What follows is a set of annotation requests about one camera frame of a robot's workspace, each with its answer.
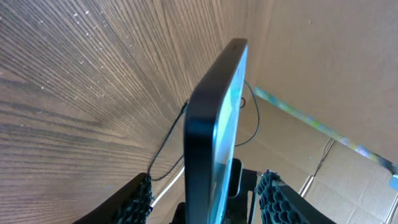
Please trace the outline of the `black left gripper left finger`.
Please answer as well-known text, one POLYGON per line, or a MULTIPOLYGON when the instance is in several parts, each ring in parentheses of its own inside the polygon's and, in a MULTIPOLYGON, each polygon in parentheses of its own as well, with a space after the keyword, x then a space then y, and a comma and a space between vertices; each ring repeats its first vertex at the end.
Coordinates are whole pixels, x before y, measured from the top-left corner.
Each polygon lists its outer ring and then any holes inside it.
POLYGON ((140 173, 77 224, 145 224, 152 211, 151 176, 140 173))

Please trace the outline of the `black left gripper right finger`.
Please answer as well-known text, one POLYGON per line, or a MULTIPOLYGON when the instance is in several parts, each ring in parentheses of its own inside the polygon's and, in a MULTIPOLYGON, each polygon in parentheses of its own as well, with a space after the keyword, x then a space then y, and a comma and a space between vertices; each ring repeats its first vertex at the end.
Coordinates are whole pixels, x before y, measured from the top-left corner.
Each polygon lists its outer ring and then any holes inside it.
POLYGON ((271 170, 262 174, 257 194, 265 224, 335 224, 271 170))

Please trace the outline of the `Samsung Galaxy smartphone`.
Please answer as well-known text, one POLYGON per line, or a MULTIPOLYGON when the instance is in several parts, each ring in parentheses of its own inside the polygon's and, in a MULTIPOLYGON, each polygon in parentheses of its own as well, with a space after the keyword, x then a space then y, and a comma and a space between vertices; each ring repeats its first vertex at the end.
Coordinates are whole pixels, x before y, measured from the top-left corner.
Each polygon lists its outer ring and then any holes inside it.
POLYGON ((223 221, 247 57, 247 39, 231 39, 189 99, 183 129, 187 223, 223 221))

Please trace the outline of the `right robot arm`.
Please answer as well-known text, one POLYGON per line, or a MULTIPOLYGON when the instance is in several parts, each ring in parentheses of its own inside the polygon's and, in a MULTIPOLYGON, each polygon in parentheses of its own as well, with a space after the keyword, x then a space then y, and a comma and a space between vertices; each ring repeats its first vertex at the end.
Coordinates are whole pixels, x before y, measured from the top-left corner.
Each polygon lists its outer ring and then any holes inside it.
POLYGON ((184 202, 177 205, 171 224, 184 223, 252 223, 256 209, 256 185, 258 174, 243 167, 243 163, 234 158, 227 169, 221 187, 210 189, 210 181, 204 176, 197 177, 191 165, 195 161, 185 162, 187 179, 185 181, 184 202))

